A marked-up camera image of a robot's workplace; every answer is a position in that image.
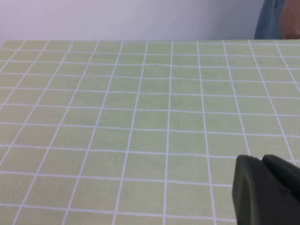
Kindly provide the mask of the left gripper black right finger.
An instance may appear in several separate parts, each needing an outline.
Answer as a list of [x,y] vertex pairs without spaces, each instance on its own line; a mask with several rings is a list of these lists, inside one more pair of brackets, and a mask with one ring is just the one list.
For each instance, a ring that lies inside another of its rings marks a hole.
[[294,164],[275,155],[265,155],[263,163],[274,175],[276,190],[273,199],[276,223],[278,225],[298,225],[300,223],[300,169]]

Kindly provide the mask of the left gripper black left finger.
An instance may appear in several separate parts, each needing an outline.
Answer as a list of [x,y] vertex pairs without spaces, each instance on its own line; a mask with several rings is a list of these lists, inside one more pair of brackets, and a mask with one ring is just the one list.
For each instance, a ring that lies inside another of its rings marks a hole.
[[268,175],[266,165],[259,159],[247,155],[236,158],[232,184],[232,201],[237,224],[261,225],[259,198],[263,194],[263,183]]

